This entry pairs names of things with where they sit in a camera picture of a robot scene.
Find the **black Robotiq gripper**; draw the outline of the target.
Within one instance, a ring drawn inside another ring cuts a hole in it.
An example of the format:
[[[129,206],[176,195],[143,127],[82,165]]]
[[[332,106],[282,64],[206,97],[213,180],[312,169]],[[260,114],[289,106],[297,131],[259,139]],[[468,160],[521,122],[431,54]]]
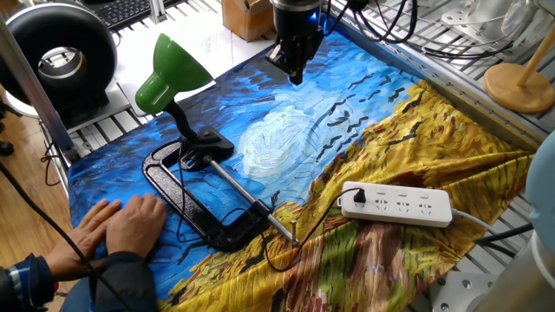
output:
[[[275,7],[273,10],[276,46],[266,54],[265,59],[285,72],[294,85],[304,81],[304,72],[323,40],[320,13],[319,7],[300,11]]]

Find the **person's right hand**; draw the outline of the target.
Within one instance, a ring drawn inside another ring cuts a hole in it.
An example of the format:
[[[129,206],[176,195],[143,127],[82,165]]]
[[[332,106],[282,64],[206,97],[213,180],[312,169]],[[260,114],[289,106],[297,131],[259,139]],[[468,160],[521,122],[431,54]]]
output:
[[[165,205],[153,194],[134,195],[109,220],[106,247],[109,255],[133,253],[146,258],[167,219]]]

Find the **person's left hand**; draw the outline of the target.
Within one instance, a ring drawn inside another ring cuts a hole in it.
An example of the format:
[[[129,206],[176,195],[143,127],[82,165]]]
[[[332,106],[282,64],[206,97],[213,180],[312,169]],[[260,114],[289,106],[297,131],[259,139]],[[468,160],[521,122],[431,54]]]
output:
[[[105,258],[95,260],[95,252],[106,237],[108,220],[120,208],[119,199],[109,202],[104,198],[96,203],[68,234],[95,270],[102,271],[106,265]],[[55,282],[73,281],[91,275],[88,266],[65,240],[58,243],[44,259]]]

